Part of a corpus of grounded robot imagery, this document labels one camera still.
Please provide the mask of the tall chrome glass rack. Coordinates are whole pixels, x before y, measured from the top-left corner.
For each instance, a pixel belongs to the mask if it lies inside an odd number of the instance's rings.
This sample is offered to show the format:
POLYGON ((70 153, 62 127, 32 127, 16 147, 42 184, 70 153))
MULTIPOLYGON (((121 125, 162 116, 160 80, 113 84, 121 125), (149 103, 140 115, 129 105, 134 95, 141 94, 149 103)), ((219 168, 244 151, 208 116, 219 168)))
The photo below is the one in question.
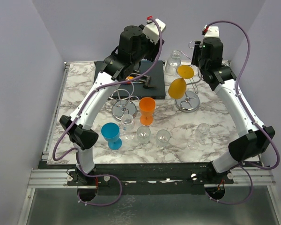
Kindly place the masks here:
MULTIPOLYGON (((184 54, 182 51, 179 51, 179 52, 180 52, 180 54, 183 54, 188 59, 191 59, 186 54, 184 54)), ((191 113, 191 112, 196 111, 200 105, 200 99, 198 97, 199 91, 198 91, 198 87, 196 84, 201 81, 201 76, 199 75, 199 80, 196 82, 193 81, 193 78, 186 79, 185 81, 186 81, 186 85, 187 85, 186 91, 182 98, 175 99, 175 106, 177 107, 177 109, 179 109, 182 112, 191 113)))

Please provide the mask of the ribbed clear wine glass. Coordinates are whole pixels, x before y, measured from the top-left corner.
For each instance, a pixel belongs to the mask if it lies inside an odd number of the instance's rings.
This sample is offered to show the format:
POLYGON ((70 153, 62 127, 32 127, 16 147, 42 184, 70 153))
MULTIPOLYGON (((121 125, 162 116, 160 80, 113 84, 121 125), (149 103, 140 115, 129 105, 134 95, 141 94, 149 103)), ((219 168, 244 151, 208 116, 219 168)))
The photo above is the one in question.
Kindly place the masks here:
POLYGON ((175 75, 177 73, 177 68, 181 65, 181 54, 179 51, 174 50, 170 54, 166 65, 165 65, 165 73, 169 75, 175 75))

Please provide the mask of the yellow plastic goblet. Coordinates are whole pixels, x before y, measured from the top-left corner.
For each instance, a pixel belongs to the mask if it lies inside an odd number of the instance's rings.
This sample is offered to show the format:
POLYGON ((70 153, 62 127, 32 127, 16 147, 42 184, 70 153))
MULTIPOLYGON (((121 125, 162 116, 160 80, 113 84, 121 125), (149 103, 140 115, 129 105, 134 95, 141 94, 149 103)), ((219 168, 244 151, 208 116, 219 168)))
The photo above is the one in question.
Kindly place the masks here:
POLYGON ((194 76, 194 70, 191 66, 181 65, 177 68, 177 74, 180 76, 175 79, 168 89, 168 94, 173 99, 180 99, 186 91, 186 79, 191 79, 194 76))

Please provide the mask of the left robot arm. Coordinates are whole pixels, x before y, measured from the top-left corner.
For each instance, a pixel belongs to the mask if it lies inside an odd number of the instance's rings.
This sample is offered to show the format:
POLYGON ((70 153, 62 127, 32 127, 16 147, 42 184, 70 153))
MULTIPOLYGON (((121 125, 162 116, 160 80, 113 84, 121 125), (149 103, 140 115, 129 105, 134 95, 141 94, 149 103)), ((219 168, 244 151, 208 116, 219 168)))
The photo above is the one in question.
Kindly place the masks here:
POLYGON ((92 148, 99 135, 92 130, 93 122, 105 102, 126 78, 133 74, 135 65, 142 59, 157 63, 164 40, 162 33, 166 25, 160 20, 140 26, 127 26, 120 34, 119 45, 106 57, 100 67, 93 86, 69 115, 61 116, 59 122, 76 151, 76 166, 80 170, 78 179, 84 185, 94 181, 95 168, 92 148))

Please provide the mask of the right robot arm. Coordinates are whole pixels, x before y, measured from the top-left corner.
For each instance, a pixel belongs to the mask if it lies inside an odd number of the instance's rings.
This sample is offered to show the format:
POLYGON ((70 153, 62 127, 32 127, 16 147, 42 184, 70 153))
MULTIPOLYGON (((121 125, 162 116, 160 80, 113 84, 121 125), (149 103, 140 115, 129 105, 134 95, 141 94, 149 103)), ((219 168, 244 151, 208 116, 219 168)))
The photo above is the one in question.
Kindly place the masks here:
POLYGON ((274 137, 272 126, 265 126, 250 106, 243 107, 246 99, 235 87, 237 77, 229 66, 222 63, 223 43, 218 37, 206 37, 195 41, 192 64, 197 66, 203 80, 222 100, 231 115, 238 138, 228 144, 228 150, 208 164, 206 178, 210 183, 218 183, 223 172, 240 162, 257 156, 268 148, 274 137))

